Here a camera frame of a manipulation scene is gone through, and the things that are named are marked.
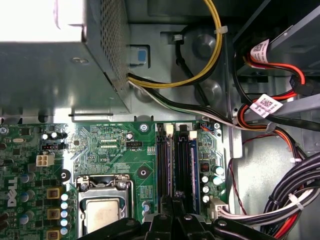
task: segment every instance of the screw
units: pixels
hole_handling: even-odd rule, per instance
[[[141,132],[146,132],[146,131],[148,131],[148,125],[147,124],[145,124],[145,123],[143,123],[143,124],[141,124],[140,125],[140,130],[141,130]]]
[[[127,183],[124,182],[124,181],[118,182],[117,185],[118,185],[118,188],[120,188],[120,189],[126,189],[127,188]]]
[[[167,216],[162,214],[159,218],[160,218],[161,220],[166,220],[166,219],[167,219]]]
[[[8,132],[8,128],[0,127],[0,134],[6,134]]]
[[[219,128],[220,128],[220,124],[219,124],[219,123],[215,123],[215,124],[213,125],[213,127],[214,127],[214,129],[219,129]]]
[[[221,221],[218,221],[218,225],[221,227],[225,227],[225,226],[227,226],[227,223],[226,223],[226,221],[221,220]]]
[[[132,220],[129,220],[127,223],[126,223],[127,226],[133,226],[135,225],[135,222],[132,221]]]
[[[81,57],[74,57],[71,59],[71,61],[74,64],[87,64],[87,63],[89,63],[89,61],[87,59],[81,58]]]
[[[82,183],[80,186],[80,190],[83,192],[86,192],[88,190],[88,184],[87,183]]]
[[[184,216],[184,219],[185,219],[185,220],[191,220],[191,219],[192,219],[192,216],[190,216],[190,215],[185,215],[185,216]]]

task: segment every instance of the capacitor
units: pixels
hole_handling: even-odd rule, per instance
[[[144,202],[142,203],[142,208],[143,208],[143,211],[145,211],[145,212],[150,211],[150,210],[151,210],[150,202],[144,201]]]
[[[60,198],[62,201],[67,201],[69,197],[70,197],[70,193],[67,191],[64,194],[62,194]]]
[[[27,224],[29,221],[31,221],[34,218],[35,214],[32,211],[27,211],[26,213],[24,213],[20,219],[19,219],[19,223],[21,225],[25,225]]]
[[[222,184],[224,181],[220,177],[214,176],[212,179],[212,182],[214,185],[218,186],[218,185]]]
[[[204,192],[205,194],[207,194],[210,191],[210,188],[208,186],[203,186],[202,188],[202,192]]]
[[[23,203],[26,203],[27,201],[33,199],[35,197],[35,192],[32,190],[28,190],[26,192],[21,193],[20,200]]]
[[[62,236],[67,235],[68,232],[69,232],[69,231],[68,231],[68,229],[67,229],[66,227],[62,227],[62,228],[60,229],[60,233],[61,233]]]
[[[202,201],[206,204],[206,203],[208,203],[210,201],[210,197],[208,195],[204,195],[202,197]]]
[[[48,134],[42,134],[42,139],[47,140],[49,138]]]
[[[213,167],[213,172],[217,175],[223,175],[225,173],[225,170],[223,169],[223,167],[216,165]]]
[[[60,225],[61,225],[62,227],[66,227],[66,226],[68,225],[68,220],[65,219],[65,218],[61,219]]]
[[[50,137],[52,139],[65,139],[67,137],[67,133],[54,131],[53,133],[51,133]]]
[[[134,134],[132,132],[129,132],[125,135],[125,138],[128,139],[128,140],[131,140],[134,138]]]
[[[20,182],[23,184],[32,182],[35,179],[35,174],[33,172],[24,173],[20,177]]]
[[[60,207],[61,207],[61,209],[63,209],[63,210],[66,210],[67,208],[68,208],[68,203],[66,202],[66,201],[63,201],[61,204],[60,204]]]
[[[207,175],[203,175],[202,178],[201,178],[201,181],[206,184],[207,182],[209,182],[209,178]]]
[[[61,211],[60,216],[61,216],[63,219],[65,219],[65,218],[68,216],[68,214],[69,214],[69,211],[63,210],[63,211]]]

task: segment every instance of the white barcode label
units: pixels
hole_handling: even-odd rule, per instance
[[[254,46],[250,51],[251,56],[257,62],[267,64],[268,63],[268,60],[267,60],[267,48],[268,48],[268,45],[269,45],[269,39],[259,43],[256,46]]]
[[[273,114],[282,106],[283,104],[281,102],[274,100],[267,94],[262,94],[256,102],[251,104],[250,109],[261,117],[266,118],[269,114]]]

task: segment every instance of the perforated metal panel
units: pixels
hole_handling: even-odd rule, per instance
[[[100,0],[100,47],[115,75],[111,80],[118,91],[127,83],[128,24],[123,0]]]

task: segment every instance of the power connector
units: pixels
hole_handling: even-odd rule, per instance
[[[216,220],[220,217],[220,210],[219,208],[224,208],[225,210],[229,211],[229,205],[225,202],[221,201],[217,197],[210,196],[210,207],[208,208],[208,215],[211,220]]]

